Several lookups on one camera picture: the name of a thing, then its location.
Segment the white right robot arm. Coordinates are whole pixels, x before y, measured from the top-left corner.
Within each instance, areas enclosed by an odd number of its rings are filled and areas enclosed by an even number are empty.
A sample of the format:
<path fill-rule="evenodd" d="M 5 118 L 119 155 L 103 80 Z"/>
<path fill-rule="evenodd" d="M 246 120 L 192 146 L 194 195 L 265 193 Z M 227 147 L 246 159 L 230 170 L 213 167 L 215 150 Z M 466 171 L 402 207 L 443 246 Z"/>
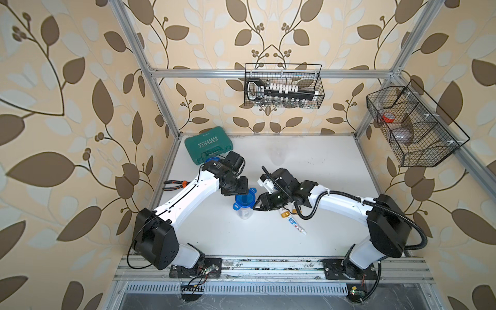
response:
<path fill-rule="evenodd" d="M 270 180 L 258 185 L 267 190 L 259 196 L 254 210 L 273 211 L 292 205 L 298 217 L 310 220 L 317 211 L 331 211 L 351 218 L 368 228 L 368 236 L 346 253 L 341 270 L 348 276 L 361 274 L 385 258 L 400 258 L 404 251 L 424 249 L 428 238 L 419 224 L 408 218 L 387 195 L 361 198 L 333 191 L 316 182 Z"/>

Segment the blue lid front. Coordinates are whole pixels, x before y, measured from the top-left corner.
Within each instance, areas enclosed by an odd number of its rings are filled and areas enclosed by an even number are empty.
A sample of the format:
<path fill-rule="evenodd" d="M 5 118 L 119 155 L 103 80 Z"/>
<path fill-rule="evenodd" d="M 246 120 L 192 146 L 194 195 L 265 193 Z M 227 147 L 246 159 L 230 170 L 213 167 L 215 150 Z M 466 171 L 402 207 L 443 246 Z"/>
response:
<path fill-rule="evenodd" d="M 250 188 L 246 195 L 236 195 L 233 209 L 235 211 L 239 211 L 241 209 L 252 209 L 257 201 L 256 193 L 257 190 L 255 188 Z"/>

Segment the toothpaste tube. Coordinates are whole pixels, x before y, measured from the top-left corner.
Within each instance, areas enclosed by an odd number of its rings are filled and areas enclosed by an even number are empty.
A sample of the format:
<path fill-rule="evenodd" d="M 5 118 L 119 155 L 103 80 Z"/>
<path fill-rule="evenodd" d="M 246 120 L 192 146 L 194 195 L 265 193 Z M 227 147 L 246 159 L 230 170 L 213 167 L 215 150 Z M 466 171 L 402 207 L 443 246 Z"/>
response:
<path fill-rule="evenodd" d="M 307 235 L 307 232 L 306 230 L 301 227 L 298 222 L 291 216 L 288 217 L 288 222 L 300 233 L 302 233 L 303 235 Z"/>

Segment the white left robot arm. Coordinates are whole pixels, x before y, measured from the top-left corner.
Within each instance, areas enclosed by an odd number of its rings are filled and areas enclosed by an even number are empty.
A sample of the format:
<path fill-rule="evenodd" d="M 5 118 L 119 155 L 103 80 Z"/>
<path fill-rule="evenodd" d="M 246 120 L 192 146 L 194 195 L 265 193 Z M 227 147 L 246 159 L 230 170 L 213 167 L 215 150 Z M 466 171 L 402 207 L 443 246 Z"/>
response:
<path fill-rule="evenodd" d="M 245 159 L 236 152 L 200 166 L 198 175 L 177 195 L 157 208 L 143 209 L 137 216 L 129 249 L 152 267 L 163 270 L 170 265 L 197 270 L 202 252 L 178 241 L 177 232 L 184 220 L 210 195 L 246 195 L 248 179 L 242 176 Z"/>

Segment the blue lid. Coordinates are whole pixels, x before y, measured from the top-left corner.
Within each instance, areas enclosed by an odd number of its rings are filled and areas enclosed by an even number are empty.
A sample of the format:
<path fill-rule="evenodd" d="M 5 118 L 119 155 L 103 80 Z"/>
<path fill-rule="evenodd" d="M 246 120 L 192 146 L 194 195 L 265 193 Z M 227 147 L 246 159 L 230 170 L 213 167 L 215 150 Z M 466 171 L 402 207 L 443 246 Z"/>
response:
<path fill-rule="evenodd" d="M 236 195 L 233 209 L 235 211 L 239 211 L 241 209 L 252 209 L 257 201 L 256 193 L 257 190 L 255 188 L 250 188 L 246 195 Z"/>
<path fill-rule="evenodd" d="M 208 162 L 210 162 L 210 161 L 220 161 L 220 159 L 221 158 L 218 157 L 218 156 L 213 156 L 213 157 L 210 157 L 210 158 L 206 159 L 205 160 L 205 164 L 208 163 Z"/>

